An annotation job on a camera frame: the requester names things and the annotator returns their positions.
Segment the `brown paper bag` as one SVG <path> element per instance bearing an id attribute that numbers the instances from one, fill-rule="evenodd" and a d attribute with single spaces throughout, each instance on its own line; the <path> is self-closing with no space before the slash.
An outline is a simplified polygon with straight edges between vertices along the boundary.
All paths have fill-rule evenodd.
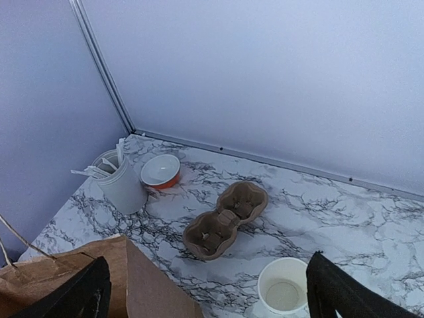
<path id="1" fill-rule="evenodd" d="M 96 258 L 109 265 L 107 317 L 202 317 L 195 300 L 161 271 L 125 235 L 113 235 L 74 250 L 46 254 L 1 269 L 1 316 L 47 296 Z"/>

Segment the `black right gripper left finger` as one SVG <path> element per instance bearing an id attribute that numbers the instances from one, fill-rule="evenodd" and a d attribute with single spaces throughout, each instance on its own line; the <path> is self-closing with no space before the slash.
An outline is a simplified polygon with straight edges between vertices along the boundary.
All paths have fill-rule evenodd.
<path id="1" fill-rule="evenodd" d="M 107 317 L 111 297 L 109 265 L 102 256 L 47 296 L 13 317 Z"/>

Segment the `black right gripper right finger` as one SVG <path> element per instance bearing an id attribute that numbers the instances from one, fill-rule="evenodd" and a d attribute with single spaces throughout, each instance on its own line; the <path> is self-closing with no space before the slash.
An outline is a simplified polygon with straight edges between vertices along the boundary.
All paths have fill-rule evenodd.
<path id="1" fill-rule="evenodd" d="M 321 252 L 311 257 L 306 276 L 311 317 L 416 317 L 364 287 Z"/>

